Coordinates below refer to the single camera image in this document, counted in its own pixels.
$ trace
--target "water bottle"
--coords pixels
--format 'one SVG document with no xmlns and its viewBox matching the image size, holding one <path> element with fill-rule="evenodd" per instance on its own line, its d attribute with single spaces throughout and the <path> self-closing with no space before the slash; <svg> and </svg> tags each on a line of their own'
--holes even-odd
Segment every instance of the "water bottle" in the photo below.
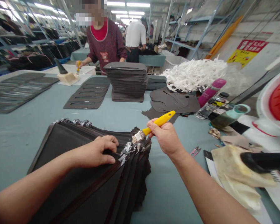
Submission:
<svg viewBox="0 0 280 224">
<path fill-rule="evenodd" d="M 229 97 L 228 93 L 222 92 L 218 96 L 212 97 L 197 113 L 198 119 L 206 119 L 215 109 L 224 105 L 226 98 Z"/>
</svg>

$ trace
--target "black handle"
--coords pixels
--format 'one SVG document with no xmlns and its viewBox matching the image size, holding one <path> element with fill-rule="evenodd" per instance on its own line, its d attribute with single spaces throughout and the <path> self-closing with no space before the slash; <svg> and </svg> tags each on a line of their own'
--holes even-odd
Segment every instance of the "black handle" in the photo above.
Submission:
<svg viewBox="0 0 280 224">
<path fill-rule="evenodd" d="M 68 71 L 65 70 L 65 68 L 61 65 L 61 63 L 58 61 L 58 59 L 55 58 L 54 60 L 55 60 L 56 65 L 57 65 L 57 67 L 58 67 L 58 69 L 59 69 L 59 73 L 60 73 L 60 74 L 67 74 Z"/>
<path fill-rule="evenodd" d="M 280 169 L 280 153 L 244 152 L 240 157 L 243 163 L 256 173 L 270 173 Z"/>
</svg>

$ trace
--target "yellow sign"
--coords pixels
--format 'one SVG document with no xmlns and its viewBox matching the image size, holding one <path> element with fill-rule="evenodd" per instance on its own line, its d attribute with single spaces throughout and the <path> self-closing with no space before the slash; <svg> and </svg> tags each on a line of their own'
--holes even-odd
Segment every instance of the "yellow sign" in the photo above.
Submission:
<svg viewBox="0 0 280 224">
<path fill-rule="evenodd" d="M 245 51 L 236 49 L 235 52 L 227 60 L 227 63 L 239 62 L 242 64 L 242 68 L 246 66 L 255 56 L 256 52 Z"/>
</svg>

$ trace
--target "glue brush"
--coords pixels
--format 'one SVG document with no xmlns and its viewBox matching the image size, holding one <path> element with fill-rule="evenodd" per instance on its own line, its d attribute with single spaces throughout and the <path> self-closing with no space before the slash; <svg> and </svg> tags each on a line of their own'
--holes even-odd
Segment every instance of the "glue brush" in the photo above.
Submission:
<svg viewBox="0 0 280 224">
<path fill-rule="evenodd" d="M 158 125 L 159 127 L 165 124 L 167 121 L 170 120 L 175 115 L 175 111 L 170 111 L 163 116 L 159 117 L 157 120 L 155 120 L 155 124 Z M 140 142 L 141 140 L 145 139 L 146 136 L 151 132 L 150 128 L 145 128 L 143 130 L 140 130 L 137 134 L 135 134 L 132 137 L 132 142 L 135 145 L 136 143 Z"/>
</svg>

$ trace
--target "hand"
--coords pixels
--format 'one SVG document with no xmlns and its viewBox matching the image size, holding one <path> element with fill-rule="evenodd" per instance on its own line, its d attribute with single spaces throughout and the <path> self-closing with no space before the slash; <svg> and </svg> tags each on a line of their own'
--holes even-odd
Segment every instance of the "hand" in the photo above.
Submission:
<svg viewBox="0 0 280 224">
<path fill-rule="evenodd" d="M 115 159 L 110 155 L 103 155 L 105 149 L 113 152 L 117 150 L 118 140 L 111 135 L 97 137 L 93 142 L 75 148 L 68 153 L 68 156 L 73 160 L 74 167 L 97 167 L 103 164 L 114 164 Z"/>
<path fill-rule="evenodd" d="M 157 118 L 152 119 L 147 123 L 147 126 L 151 129 L 149 137 L 157 137 L 162 151 L 169 157 L 185 152 L 185 149 L 177 136 L 173 124 L 167 122 L 159 127 L 154 123 L 155 120 L 157 120 Z"/>
<path fill-rule="evenodd" d="M 79 66 L 79 69 L 81 69 L 82 66 L 85 66 L 87 63 L 85 63 L 84 61 L 81 61 L 81 64 Z"/>
</svg>

